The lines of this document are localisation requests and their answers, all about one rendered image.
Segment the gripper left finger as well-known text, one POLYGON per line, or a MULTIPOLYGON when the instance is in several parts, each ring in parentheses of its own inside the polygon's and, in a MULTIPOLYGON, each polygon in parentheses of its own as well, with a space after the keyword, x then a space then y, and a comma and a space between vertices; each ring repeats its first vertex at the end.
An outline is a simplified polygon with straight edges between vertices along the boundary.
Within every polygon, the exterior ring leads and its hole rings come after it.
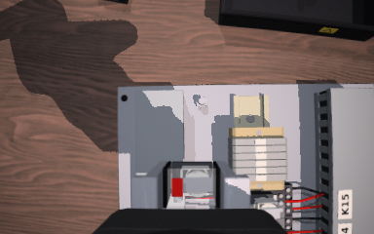
POLYGON ((160 161, 147 175, 131 179, 132 209, 166 209, 168 206, 168 166, 160 161))

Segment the black relay socket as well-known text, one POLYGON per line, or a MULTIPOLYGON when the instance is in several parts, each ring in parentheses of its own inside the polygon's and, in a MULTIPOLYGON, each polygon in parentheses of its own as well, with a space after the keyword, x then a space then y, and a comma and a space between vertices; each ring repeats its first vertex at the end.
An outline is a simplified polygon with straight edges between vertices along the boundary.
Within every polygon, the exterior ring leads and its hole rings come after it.
MULTIPOLYGON (((284 183, 283 190, 252 190, 250 194, 257 193, 273 193, 282 201, 292 200, 292 184, 289 182, 284 183)), ((285 203, 284 211, 284 229, 286 231, 292 231, 292 203, 285 203)))

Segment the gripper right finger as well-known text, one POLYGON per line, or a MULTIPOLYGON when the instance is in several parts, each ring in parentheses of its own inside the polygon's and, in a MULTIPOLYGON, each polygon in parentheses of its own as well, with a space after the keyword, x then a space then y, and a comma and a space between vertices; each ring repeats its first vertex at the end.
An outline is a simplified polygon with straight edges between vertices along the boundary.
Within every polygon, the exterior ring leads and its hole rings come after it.
POLYGON ((250 178, 236 175, 224 161, 213 161, 216 168, 216 208, 250 209, 250 178))

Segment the grey mounting plate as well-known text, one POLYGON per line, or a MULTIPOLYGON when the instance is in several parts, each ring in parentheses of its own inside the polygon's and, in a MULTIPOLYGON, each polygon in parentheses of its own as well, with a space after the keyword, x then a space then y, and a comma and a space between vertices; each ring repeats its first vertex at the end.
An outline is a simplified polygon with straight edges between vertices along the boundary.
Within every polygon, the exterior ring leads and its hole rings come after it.
POLYGON ((118 87, 119 210, 131 209, 135 165, 135 91, 184 91, 185 162, 224 161, 229 128, 283 127, 287 180, 316 190, 314 93, 329 88, 374 88, 374 84, 250 84, 118 87), (205 108, 196 99, 207 100, 205 108))

